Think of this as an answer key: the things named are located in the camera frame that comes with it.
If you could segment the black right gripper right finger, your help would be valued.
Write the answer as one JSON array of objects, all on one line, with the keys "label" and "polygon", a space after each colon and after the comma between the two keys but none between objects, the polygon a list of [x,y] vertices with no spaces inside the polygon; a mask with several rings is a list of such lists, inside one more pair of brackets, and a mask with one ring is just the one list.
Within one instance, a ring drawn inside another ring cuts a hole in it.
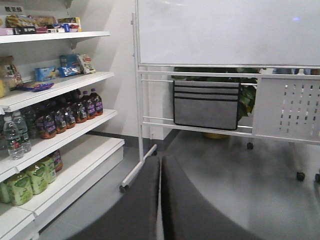
[{"label": "black right gripper right finger", "polygon": [[215,208],[169,155],[161,164],[161,213],[166,240],[256,240]]}]

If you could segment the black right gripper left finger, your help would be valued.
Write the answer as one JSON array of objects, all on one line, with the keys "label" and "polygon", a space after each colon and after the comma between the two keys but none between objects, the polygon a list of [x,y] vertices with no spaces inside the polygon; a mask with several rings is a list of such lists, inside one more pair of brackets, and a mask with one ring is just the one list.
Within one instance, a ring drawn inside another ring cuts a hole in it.
[{"label": "black right gripper left finger", "polygon": [[155,240],[160,159],[149,156],[131,187],[101,217],[70,240]]}]

